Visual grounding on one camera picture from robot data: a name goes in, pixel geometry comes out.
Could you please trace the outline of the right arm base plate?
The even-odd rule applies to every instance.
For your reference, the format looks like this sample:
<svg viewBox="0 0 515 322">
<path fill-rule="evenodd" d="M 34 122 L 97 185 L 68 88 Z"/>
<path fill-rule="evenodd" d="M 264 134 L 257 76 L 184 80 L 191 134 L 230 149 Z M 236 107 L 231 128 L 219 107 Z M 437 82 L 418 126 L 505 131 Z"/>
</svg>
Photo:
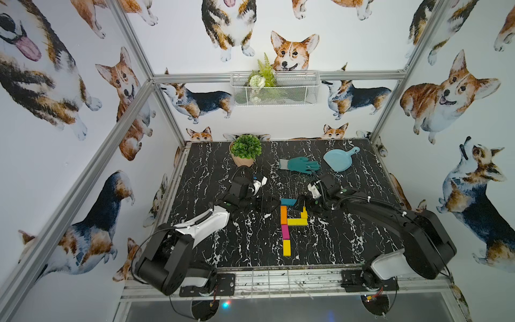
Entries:
<svg viewBox="0 0 515 322">
<path fill-rule="evenodd" d="M 378 292 L 397 291 L 398 282 L 395 278 L 382 280 L 372 271 L 342 270 L 341 287 L 346 292 Z"/>
</svg>

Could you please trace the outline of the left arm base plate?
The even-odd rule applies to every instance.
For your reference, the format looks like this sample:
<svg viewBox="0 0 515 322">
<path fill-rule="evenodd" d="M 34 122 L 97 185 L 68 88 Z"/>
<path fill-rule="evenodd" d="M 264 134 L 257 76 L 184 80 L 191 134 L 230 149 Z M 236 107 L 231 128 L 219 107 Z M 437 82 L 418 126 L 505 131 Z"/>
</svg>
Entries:
<svg viewBox="0 0 515 322">
<path fill-rule="evenodd" d="M 182 286 L 180 288 L 180 297 L 219 297 L 233 296 L 236 291 L 236 275 L 235 274 L 216 274 L 207 279 L 207 283 L 203 287 L 198 286 Z"/>
</svg>

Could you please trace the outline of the yellow long block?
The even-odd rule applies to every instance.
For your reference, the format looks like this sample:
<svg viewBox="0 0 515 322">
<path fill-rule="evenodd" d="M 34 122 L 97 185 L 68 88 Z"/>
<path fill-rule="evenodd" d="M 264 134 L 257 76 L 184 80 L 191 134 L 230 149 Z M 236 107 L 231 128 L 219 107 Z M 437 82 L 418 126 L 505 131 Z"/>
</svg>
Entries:
<svg viewBox="0 0 515 322">
<path fill-rule="evenodd" d="M 289 226 L 307 226 L 308 220 L 306 218 L 294 218 L 294 219 L 288 218 L 287 224 Z"/>
<path fill-rule="evenodd" d="M 306 207 L 303 207 L 303 210 L 301 212 L 301 218 L 302 219 L 308 219 L 308 213 L 307 213 L 307 208 Z"/>
</svg>

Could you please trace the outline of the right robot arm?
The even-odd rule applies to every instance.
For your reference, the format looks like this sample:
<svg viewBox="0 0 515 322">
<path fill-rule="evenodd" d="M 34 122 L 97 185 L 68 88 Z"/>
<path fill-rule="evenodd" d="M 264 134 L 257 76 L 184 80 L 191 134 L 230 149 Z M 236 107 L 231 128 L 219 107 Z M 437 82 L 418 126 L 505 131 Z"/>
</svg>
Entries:
<svg viewBox="0 0 515 322">
<path fill-rule="evenodd" d="M 390 279 L 416 274 L 434 280 L 447 271 L 457 248 L 439 218 L 431 211 L 404 210 L 373 198 L 350 186 L 343 187 L 330 175 L 308 185 L 308 195 L 299 195 L 295 209 L 321 217 L 358 215 L 399 237 L 402 248 L 367 261 L 360 278 L 364 287 L 377 289 Z"/>
</svg>

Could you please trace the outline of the orange long block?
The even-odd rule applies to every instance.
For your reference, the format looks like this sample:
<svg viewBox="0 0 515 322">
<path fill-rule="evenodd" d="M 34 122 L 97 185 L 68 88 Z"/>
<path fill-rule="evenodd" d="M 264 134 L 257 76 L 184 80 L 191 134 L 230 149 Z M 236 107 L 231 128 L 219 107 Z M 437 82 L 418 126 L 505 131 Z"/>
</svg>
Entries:
<svg viewBox="0 0 515 322">
<path fill-rule="evenodd" d="M 288 225 L 287 206 L 280 206 L 280 224 Z"/>
</svg>

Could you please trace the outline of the cyan long block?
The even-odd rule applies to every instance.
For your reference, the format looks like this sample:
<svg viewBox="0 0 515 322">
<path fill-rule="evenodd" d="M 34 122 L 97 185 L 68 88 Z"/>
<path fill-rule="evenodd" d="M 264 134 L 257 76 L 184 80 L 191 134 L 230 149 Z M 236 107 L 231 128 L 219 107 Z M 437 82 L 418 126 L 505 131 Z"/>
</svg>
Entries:
<svg viewBox="0 0 515 322">
<path fill-rule="evenodd" d="M 286 207 L 293 207 L 293 206 L 295 206 L 296 202 L 297 202 L 296 199 L 281 199 L 280 200 L 281 206 L 286 206 Z"/>
</svg>

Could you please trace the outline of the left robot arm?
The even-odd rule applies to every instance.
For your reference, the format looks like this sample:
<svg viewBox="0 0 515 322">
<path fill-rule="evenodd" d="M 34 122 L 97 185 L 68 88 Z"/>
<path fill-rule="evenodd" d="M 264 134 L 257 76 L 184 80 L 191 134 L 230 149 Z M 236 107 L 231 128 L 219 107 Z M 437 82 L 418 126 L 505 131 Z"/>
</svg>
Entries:
<svg viewBox="0 0 515 322">
<path fill-rule="evenodd" d="M 182 297 L 232 295 L 233 281 L 219 275 L 214 266 L 194 260 L 194 249 L 237 215 L 272 213 L 280 201 L 263 192 L 267 182 L 261 174 L 233 178 L 226 193 L 203 213 L 180 224 L 158 226 L 143 242 L 140 258 L 131 261 L 133 279 L 166 296 L 176 291 Z"/>
</svg>

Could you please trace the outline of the magenta block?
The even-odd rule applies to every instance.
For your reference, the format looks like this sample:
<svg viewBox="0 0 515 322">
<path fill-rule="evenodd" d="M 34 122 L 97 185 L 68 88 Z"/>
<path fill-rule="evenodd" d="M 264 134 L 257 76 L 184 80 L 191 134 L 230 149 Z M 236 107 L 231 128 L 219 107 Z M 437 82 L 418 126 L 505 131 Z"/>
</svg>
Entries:
<svg viewBox="0 0 515 322">
<path fill-rule="evenodd" d="M 289 240 L 290 239 L 289 226 L 281 225 L 281 231 L 282 231 L 283 240 Z"/>
</svg>

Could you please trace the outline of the small yellow block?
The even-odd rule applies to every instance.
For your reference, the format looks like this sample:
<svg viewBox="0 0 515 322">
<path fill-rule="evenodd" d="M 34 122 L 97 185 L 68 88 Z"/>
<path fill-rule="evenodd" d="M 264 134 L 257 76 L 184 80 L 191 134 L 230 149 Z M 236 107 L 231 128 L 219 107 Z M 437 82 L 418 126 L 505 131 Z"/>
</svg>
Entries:
<svg viewBox="0 0 515 322">
<path fill-rule="evenodd" d="M 283 240 L 282 241 L 282 245 L 283 245 L 283 256 L 285 257 L 290 257 L 291 256 L 291 243 L 290 243 L 290 240 Z"/>
</svg>

